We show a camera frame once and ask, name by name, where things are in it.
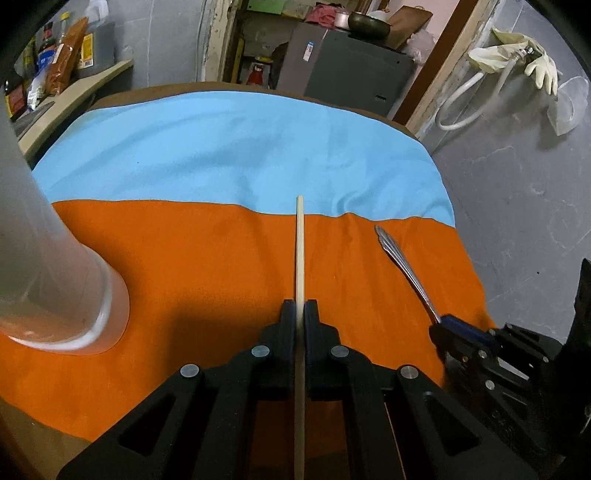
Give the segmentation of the dark bowl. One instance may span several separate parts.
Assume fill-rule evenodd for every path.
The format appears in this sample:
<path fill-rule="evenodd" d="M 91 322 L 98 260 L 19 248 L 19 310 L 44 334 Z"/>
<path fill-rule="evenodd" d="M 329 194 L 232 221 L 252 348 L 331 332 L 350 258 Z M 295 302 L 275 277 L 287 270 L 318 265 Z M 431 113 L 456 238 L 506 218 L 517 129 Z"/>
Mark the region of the dark bowl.
<path fill-rule="evenodd" d="M 387 22 L 359 12 L 349 14 L 348 26 L 353 38 L 378 45 L 384 44 L 391 33 Z"/>

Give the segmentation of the cream rubber gloves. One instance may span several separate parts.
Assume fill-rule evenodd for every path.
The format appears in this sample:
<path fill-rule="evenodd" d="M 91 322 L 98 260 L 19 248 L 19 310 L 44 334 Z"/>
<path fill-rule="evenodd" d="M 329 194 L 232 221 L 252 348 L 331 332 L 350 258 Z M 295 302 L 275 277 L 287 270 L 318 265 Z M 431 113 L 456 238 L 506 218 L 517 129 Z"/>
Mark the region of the cream rubber gloves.
<path fill-rule="evenodd" d="M 524 74 L 532 77 L 538 90 L 548 95 L 558 93 L 559 73 L 555 61 L 535 39 L 517 32 L 493 28 L 498 45 L 477 47 L 468 53 L 470 63 L 486 74 L 500 73 L 510 61 L 524 66 Z"/>

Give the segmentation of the wooden door frame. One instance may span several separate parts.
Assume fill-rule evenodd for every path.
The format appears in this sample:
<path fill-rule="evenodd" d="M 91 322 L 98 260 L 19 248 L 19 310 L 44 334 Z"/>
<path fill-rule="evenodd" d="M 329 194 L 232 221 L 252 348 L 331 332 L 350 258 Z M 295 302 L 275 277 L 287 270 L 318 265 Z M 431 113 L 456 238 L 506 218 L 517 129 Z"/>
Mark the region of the wooden door frame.
<path fill-rule="evenodd" d="M 453 77 L 464 65 L 466 53 L 486 39 L 501 1 L 460 1 L 439 37 L 427 62 L 394 114 L 394 121 L 419 136 L 438 110 L 437 101 L 451 89 Z M 240 1 L 207 1 L 201 26 L 206 36 L 201 47 L 197 79 L 221 82 Z"/>

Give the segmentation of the wooden cutting board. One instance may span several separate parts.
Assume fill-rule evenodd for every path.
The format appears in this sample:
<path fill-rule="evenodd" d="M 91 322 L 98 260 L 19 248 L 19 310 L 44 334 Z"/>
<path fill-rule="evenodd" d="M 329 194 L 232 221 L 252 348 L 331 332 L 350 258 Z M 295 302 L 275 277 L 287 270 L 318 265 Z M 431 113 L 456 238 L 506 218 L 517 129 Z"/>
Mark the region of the wooden cutting board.
<path fill-rule="evenodd" d="M 386 39 L 385 45 L 393 50 L 398 50 L 424 27 L 432 18 L 433 13 L 419 7 L 402 6 L 387 21 L 390 25 L 390 33 Z"/>

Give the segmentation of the clear hanging plastic bag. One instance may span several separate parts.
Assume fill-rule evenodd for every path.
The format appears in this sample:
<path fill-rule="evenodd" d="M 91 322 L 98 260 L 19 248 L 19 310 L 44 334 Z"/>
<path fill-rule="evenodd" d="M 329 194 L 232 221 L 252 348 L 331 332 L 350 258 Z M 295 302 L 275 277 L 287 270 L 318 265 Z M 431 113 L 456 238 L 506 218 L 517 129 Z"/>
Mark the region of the clear hanging plastic bag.
<path fill-rule="evenodd" d="M 557 97 L 547 110 L 547 117 L 558 137 L 574 130 L 588 107 L 589 81 L 582 76 L 570 78 L 559 86 Z"/>

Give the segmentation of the red white bag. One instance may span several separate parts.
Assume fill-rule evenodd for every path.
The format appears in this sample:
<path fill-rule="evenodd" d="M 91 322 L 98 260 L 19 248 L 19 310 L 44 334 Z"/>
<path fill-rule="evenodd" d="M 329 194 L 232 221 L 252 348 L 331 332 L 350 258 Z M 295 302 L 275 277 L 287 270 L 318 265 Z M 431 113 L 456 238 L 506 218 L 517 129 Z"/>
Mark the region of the red white bag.
<path fill-rule="evenodd" d="M 250 62 L 245 85 L 270 88 L 270 70 L 273 60 L 270 57 L 256 56 Z"/>

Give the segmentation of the large soy sauce jug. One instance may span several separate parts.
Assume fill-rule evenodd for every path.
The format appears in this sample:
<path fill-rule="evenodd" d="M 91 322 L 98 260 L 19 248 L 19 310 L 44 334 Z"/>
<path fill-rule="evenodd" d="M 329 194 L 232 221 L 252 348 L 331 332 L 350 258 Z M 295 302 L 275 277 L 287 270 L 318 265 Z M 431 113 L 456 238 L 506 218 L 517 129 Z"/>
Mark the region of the large soy sauce jug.
<path fill-rule="evenodd" d="M 88 25 L 80 48 L 77 76 L 86 78 L 112 67 L 115 63 L 115 22 L 106 0 L 90 0 L 84 16 Z"/>

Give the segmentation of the blue and orange cloth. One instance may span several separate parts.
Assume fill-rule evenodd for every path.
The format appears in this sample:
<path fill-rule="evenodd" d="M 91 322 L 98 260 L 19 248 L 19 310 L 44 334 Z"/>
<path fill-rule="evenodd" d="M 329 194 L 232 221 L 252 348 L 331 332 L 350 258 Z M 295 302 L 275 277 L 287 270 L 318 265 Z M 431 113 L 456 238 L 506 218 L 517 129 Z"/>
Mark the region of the blue and orange cloth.
<path fill-rule="evenodd" d="M 82 115 L 32 175 L 130 296 L 126 332 L 103 354 L 1 342 L 2 399 L 69 435 L 93 440 L 176 368 L 221 365 L 256 342 L 294 292 L 297 196 L 305 293 L 346 345 L 444 378 L 429 315 L 377 228 L 440 313 L 492 326 L 434 161 L 373 118 L 263 93 L 187 93 Z"/>

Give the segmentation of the grey cabinet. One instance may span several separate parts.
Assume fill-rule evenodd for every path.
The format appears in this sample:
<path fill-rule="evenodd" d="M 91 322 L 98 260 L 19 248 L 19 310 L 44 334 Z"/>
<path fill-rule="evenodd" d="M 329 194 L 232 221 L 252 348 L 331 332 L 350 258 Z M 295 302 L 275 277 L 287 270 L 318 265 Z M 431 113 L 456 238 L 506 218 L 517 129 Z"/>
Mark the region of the grey cabinet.
<path fill-rule="evenodd" d="M 276 90 L 385 117 L 414 71 L 403 53 L 301 23 L 287 43 Z"/>

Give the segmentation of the blue white salt bag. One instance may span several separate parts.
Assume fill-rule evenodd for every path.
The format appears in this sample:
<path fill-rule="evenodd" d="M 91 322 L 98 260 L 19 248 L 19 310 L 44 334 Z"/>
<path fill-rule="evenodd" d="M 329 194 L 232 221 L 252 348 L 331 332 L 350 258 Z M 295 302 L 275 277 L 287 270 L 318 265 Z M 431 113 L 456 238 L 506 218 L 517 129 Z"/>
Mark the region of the blue white salt bag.
<path fill-rule="evenodd" d="M 46 80 L 56 49 L 49 48 L 39 55 L 38 72 L 33 78 L 27 95 L 29 111 L 35 111 L 46 96 Z"/>

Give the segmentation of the wooden chopstick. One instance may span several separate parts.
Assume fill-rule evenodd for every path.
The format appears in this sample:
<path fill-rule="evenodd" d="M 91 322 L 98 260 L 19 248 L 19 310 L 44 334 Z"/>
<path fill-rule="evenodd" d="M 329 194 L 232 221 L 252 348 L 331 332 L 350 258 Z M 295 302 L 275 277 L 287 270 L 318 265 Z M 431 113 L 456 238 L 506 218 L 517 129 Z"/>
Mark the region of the wooden chopstick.
<path fill-rule="evenodd" d="M 305 363 L 304 363 L 304 197 L 295 212 L 295 363 L 294 363 L 294 479 L 304 480 Z"/>

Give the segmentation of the translucent plastic cup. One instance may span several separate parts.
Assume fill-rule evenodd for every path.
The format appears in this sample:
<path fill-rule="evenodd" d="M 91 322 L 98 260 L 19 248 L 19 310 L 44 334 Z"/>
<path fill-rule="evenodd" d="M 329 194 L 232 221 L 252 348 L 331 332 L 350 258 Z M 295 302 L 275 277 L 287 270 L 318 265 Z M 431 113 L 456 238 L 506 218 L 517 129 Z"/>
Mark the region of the translucent plastic cup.
<path fill-rule="evenodd" d="M 34 180 L 1 117 L 1 332 L 29 348 L 98 354 L 122 337 L 129 296 L 121 276 L 80 243 Z"/>

